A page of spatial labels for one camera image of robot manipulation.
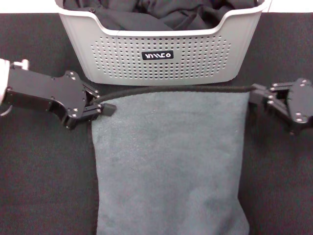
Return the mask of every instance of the black cloth backdrop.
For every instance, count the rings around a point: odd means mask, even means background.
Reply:
[[[226,12],[257,5],[257,0],[64,1],[64,9],[94,12],[105,28],[133,31],[214,28]]]
[[[218,85],[312,79],[312,20],[262,14],[239,75]],[[74,70],[86,80],[57,14],[1,14],[0,21],[0,58],[27,58],[33,71],[52,76]],[[102,94],[132,88],[92,85]],[[0,133],[0,234],[94,234],[98,192],[87,124],[68,132],[50,114],[15,108],[0,119]],[[312,130],[291,137],[271,117],[247,120],[239,199],[250,234],[312,234],[312,155]]]

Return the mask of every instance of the laundry basket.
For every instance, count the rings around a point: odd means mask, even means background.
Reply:
[[[227,12],[213,29],[118,31],[91,12],[59,14],[86,77],[95,83],[158,86],[225,82],[237,76],[262,11]]]

